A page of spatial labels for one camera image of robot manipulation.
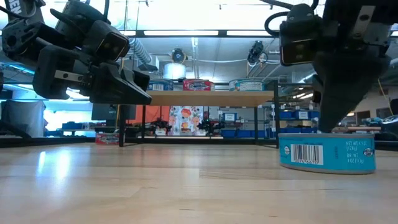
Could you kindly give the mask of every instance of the colorful poster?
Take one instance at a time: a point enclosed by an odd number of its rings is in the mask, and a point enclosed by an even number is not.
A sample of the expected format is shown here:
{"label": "colorful poster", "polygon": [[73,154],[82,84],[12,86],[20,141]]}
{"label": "colorful poster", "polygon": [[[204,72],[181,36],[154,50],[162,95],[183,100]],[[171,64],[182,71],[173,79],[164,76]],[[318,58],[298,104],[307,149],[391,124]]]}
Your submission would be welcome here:
{"label": "colorful poster", "polygon": [[181,129],[191,129],[192,135],[196,135],[197,127],[203,119],[202,106],[171,106],[169,125],[173,126],[170,135],[181,135]]}

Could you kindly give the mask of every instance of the blue tuna can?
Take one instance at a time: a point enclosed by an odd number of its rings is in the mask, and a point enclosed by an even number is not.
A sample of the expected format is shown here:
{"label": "blue tuna can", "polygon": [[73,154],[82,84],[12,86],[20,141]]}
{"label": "blue tuna can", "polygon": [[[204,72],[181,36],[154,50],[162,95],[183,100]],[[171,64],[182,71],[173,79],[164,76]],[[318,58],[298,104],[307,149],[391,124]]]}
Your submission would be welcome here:
{"label": "blue tuna can", "polygon": [[244,81],[244,80],[247,80],[247,78],[237,78],[235,80],[229,81],[229,90],[235,91],[237,82]]}
{"label": "blue tuna can", "polygon": [[266,83],[257,80],[244,80],[237,82],[236,90],[238,91],[264,91],[266,90]]}
{"label": "blue tuna can", "polygon": [[376,170],[373,134],[279,134],[281,166],[329,174]]}
{"label": "blue tuna can", "polygon": [[153,79],[149,81],[147,90],[153,91],[169,91],[174,89],[174,83],[168,79]]}

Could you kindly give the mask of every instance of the barcode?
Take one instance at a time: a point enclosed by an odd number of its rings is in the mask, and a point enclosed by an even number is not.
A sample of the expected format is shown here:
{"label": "barcode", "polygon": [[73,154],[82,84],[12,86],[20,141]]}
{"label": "barcode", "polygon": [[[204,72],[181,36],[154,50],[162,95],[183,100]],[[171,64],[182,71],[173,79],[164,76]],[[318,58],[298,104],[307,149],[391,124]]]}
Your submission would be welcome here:
{"label": "barcode", "polygon": [[163,91],[163,85],[162,84],[153,84],[152,90]]}
{"label": "barcode", "polygon": [[323,165],[323,146],[292,144],[292,162]]}

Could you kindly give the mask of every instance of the red can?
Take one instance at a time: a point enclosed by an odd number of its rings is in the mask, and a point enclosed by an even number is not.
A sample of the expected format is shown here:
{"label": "red can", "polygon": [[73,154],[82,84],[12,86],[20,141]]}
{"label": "red can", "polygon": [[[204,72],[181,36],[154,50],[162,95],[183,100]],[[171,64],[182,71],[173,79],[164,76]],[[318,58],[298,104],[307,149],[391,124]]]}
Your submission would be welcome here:
{"label": "red can", "polygon": [[118,133],[104,133],[104,134],[96,133],[95,144],[118,145],[119,144],[119,134]]}
{"label": "red can", "polygon": [[215,91],[215,84],[208,80],[186,79],[182,82],[184,91]]}

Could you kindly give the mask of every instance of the wooden table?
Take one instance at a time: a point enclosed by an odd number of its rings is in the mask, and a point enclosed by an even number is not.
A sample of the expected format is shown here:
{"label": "wooden table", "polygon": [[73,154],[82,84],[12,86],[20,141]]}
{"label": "wooden table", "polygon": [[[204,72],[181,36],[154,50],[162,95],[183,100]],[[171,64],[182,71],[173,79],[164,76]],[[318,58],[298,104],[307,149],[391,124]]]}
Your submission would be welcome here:
{"label": "wooden table", "polygon": [[286,169],[261,146],[2,149],[0,223],[397,223],[398,152],[376,156],[352,176]]}
{"label": "wooden table", "polygon": [[273,91],[148,91],[155,106],[257,107],[274,98]]}

